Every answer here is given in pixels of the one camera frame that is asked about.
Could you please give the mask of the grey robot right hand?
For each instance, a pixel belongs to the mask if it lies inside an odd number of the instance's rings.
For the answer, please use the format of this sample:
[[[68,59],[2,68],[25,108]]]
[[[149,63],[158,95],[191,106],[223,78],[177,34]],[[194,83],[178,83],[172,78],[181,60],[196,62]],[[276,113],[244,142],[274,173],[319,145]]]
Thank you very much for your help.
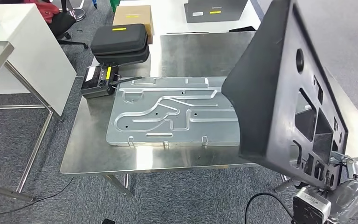
[[[328,220],[335,224],[342,224],[358,212],[358,162],[347,155],[333,151],[330,164],[346,168],[346,180],[327,193],[327,200],[331,203]]]

